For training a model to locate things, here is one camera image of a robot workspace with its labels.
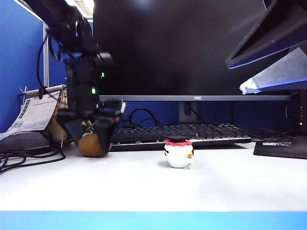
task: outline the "black mouse pad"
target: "black mouse pad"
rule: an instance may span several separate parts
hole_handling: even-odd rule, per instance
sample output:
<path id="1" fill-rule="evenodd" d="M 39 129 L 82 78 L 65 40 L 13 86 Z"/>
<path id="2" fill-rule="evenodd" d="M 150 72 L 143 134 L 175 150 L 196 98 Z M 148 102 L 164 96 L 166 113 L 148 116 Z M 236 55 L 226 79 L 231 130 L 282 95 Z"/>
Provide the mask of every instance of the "black mouse pad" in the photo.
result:
<path id="1" fill-rule="evenodd" d="M 307 136 L 279 141 L 259 141 L 254 155 L 307 159 Z"/>

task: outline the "keyboard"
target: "keyboard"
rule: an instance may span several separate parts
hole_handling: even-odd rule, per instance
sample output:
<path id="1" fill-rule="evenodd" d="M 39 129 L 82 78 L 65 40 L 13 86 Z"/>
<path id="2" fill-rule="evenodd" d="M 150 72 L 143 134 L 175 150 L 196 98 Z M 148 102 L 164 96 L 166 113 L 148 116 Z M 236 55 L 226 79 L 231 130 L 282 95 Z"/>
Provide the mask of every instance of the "keyboard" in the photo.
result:
<path id="1" fill-rule="evenodd" d="M 245 129 L 228 123 L 118 128 L 112 135 L 110 151 L 162 150 L 166 137 L 174 135 L 188 137 L 194 147 L 251 142 Z"/>

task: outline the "ceiling light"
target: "ceiling light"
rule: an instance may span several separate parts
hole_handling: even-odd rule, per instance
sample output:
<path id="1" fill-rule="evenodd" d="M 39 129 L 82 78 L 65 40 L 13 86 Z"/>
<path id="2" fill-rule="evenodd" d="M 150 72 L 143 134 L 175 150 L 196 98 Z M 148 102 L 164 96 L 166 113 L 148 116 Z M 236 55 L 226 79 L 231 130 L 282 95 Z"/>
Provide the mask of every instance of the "ceiling light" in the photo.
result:
<path id="1" fill-rule="evenodd" d="M 83 17 L 88 21 L 93 20 L 94 1 L 93 0 L 65 0 L 67 4 L 76 6 Z"/>

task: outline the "brown ball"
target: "brown ball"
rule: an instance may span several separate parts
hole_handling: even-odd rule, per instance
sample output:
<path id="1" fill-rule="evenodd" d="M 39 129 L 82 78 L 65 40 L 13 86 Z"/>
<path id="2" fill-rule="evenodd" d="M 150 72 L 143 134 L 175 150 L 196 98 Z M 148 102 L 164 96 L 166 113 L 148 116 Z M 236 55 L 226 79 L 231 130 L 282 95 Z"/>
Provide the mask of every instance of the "brown ball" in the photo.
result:
<path id="1" fill-rule="evenodd" d="M 106 153 L 102 150 L 97 134 L 88 134 L 78 142 L 79 152 L 86 157 L 103 157 Z"/>

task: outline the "black monitor screen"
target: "black monitor screen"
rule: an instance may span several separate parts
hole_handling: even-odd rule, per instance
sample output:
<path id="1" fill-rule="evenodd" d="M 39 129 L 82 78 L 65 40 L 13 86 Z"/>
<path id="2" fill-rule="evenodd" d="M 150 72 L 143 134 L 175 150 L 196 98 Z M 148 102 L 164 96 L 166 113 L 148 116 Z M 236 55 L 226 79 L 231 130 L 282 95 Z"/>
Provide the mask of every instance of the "black monitor screen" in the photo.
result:
<path id="1" fill-rule="evenodd" d="M 286 54 L 226 66 L 265 10 L 261 0 L 96 0 L 94 37 L 116 66 L 99 93 L 242 95 L 240 84 Z"/>

